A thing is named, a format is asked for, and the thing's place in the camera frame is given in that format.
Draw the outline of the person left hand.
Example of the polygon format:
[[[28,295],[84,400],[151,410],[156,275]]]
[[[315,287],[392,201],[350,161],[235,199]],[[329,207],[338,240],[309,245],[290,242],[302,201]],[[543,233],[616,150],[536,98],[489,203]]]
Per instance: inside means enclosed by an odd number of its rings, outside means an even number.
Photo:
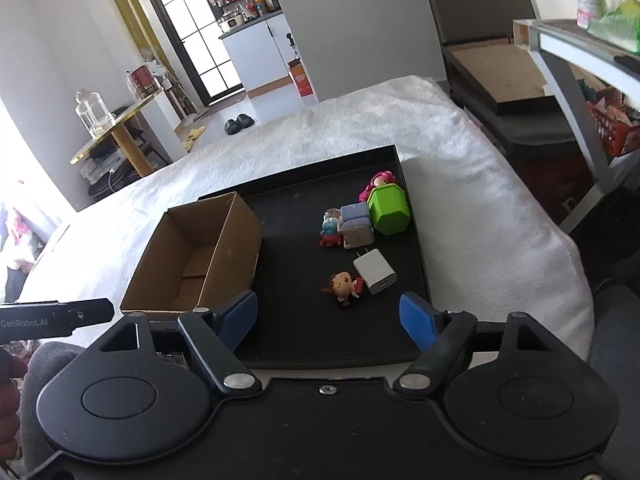
[[[14,379],[23,379],[28,371],[27,364],[11,356],[9,352],[1,350],[1,390],[0,390],[0,419],[1,419],[1,461],[13,460],[17,453],[16,436],[20,429],[20,418],[17,415],[20,407],[21,393]]]

